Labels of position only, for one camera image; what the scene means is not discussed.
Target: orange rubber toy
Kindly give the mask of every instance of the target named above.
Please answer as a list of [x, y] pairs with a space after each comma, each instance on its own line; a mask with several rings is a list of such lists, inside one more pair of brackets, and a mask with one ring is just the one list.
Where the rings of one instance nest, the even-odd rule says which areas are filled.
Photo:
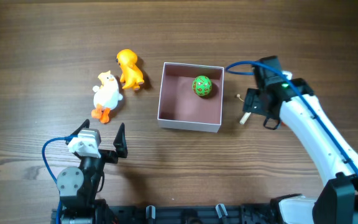
[[123, 90], [132, 88], [133, 90], [140, 89], [141, 84], [144, 83], [143, 73], [136, 66], [137, 55], [135, 52], [125, 49], [117, 54], [116, 62], [121, 67], [122, 75], [119, 79], [121, 83], [125, 83]]

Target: wood grain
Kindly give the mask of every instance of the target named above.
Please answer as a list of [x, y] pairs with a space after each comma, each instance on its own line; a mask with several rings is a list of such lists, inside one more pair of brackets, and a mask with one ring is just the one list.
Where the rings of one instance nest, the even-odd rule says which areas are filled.
[[[109, 124], [91, 122], [104, 149], [126, 124], [129, 156], [106, 166], [98, 195], [110, 205], [232, 205], [322, 189], [288, 128], [266, 130], [254, 115], [238, 123], [242, 103], [234, 96], [255, 87], [252, 77], [226, 74], [217, 134], [160, 129], [164, 62], [226, 66], [279, 55], [358, 152], [358, 2], [0, 4], [0, 223], [49, 222], [58, 192], [41, 147], [90, 118], [92, 86], [101, 72], [121, 73], [114, 59], [125, 48], [141, 58], [150, 86], [123, 91]], [[78, 165], [61, 142], [47, 158], [55, 174]]]

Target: brown box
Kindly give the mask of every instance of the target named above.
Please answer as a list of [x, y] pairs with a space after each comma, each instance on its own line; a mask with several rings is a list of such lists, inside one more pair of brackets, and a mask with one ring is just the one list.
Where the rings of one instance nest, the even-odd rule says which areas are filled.
[[[212, 92], [205, 98], [192, 89], [194, 79], [205, 75]], [[161, 128], [217, 132], [222, 124], [224, 68], [165, 62], [162, 70], [158, 124]]]

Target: green ball with red dots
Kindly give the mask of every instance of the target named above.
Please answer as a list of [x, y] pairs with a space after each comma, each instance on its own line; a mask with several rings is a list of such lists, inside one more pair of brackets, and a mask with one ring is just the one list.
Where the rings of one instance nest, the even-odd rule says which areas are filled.
[[211, 80], [204, 76], [200, 75], [193, 81], [193, 91], [198, 96], [206, 96], [212, 90], [212, 82]]

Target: open box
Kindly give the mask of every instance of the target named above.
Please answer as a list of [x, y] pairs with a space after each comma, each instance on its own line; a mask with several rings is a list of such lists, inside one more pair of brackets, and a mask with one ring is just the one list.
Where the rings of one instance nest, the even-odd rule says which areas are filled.
[[[204, 98], [192, 89], [199, 75], [207, 76], [213, 85]], [[223, 79], [223, 67], [165, 62], [158, 104], [159, 126], [217, 132], [222, 124]]]

